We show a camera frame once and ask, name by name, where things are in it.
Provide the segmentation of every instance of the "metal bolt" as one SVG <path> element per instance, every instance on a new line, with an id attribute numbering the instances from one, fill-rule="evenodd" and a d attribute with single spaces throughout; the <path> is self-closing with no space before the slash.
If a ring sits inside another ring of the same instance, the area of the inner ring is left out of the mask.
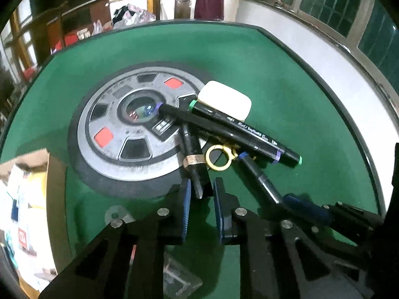
<path id="1" fill-rule="evenodd" d="M 237 208 L 235 213 L 239 216 L 245 216 L 247 214 L 247 210 L 245 208 Z"/>
<path id="2" fill-rule="evenodd" d="M 293 226 L 291 221 L 282 221 L 281 226 L 285 229 L 290 229 Z"/>
<path id="3" fill-rule="evenodd" d="M 123 221 L 121 219 L 114 219 L 113 221 L 111 221 L 111 226 L 113 228 L 121 227 L 122 224 L 123 224 Z"/>
<path id="4" fill-rule="evenodd" d="M 169 215 L 169 209 L 168 208 L 160 208 L 160 209 L 158 209 L 157 214 L 160 216 L 167 216 L 167 215 Z"/>

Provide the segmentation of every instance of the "green felt mat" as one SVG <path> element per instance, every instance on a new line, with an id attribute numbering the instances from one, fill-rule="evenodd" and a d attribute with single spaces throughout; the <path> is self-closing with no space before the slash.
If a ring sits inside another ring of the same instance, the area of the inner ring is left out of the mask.
<path id="1" fill-rule="evenodd" d="M 252 100 L 246 122 L 303 157 L 294 169 L 265 172 L 282 193 L 316 204 L 342 201 L 377 212 L 372 183 L 344 121 L 317 84 L 282 49 L 254 29 L 218 24 L 169 24 L 104 35 L 59 53 L 30 89 L 9 130 L 1 161 L 48 148 L 69 164 L 67 131 L 81 98 L 98 81 L 130 65 L 172 61 L 209 72 Z M 234 162 L 222 176 L 241 206 L 257 212 L 256 188 Z M 127 200 L 96 194 L 67 170 L 66 213 L 74 254 L 104 227 L 104 213 L 123 205 L 140 219 L 162 199 Z M 172 254 L 204 284 L 192 298 L 239 298 L 239 247 L 217 243 L 213 201 L 192 206 L 187 242 Z"/>

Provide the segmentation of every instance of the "red square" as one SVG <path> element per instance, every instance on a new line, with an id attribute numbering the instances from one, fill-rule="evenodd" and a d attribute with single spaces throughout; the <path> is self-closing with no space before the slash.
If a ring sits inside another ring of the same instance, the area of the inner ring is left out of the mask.
<path id="1" fill-rule="evenodd" d="M 169 86 L 171 89 L 177 89 L 179 86 L 183 85 L 183 82 L 179 81 L 175 77 L 168 79 L 167 81 L 164 82 L 167 86 Z"/>
<path id="2" fill-rule="evenodd" d="M 109 144 L 109 142 L 114 138 L 111 130 L 107 127 L 102 128 L 95 136 L 94 140 L 100 147 L 105 147 Z"/>
<path id="3" fill-rule="evenodd" d="M 21 228 L 18 228 L 18 241 L 23 248 L 27 249 L 26 233 Z"/>

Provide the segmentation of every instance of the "white wall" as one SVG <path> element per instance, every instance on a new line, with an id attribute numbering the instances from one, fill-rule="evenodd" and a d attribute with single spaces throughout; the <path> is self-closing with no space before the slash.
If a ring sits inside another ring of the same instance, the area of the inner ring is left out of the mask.
<path id="1" fill-rule="evenodd" d="M 399 136 L 371 83 L 339 49 L 273 7 L 240 0 L 236 21 L 266 29 L 327 82 L 352 116 L 369 148 L 388 207 L 392 195 L 394 149 Z"/>

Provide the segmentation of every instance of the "purple band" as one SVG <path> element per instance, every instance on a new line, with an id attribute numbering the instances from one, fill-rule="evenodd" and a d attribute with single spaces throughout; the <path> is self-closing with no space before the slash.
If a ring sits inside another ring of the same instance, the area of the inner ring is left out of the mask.
<path id="1" fill-rule="evenodd" d="M 276 154 L 276 159 L 272 162 L 272 164 L 278 163 L 279 160 L 280 160 L 280 156 L 281 156 L 281 151 L 278 150 L 278 151 L 277 151 L 277 154 Z"/>
<path id="2" fill-rule="evenodd" d="M 155 111 L 158 111 L 159 107 L 160 107 L 162 104 L 163 104 L 163 102 L 158 103 L 158 104 L 156 105 L 156 107 L 155 107 Z"/>

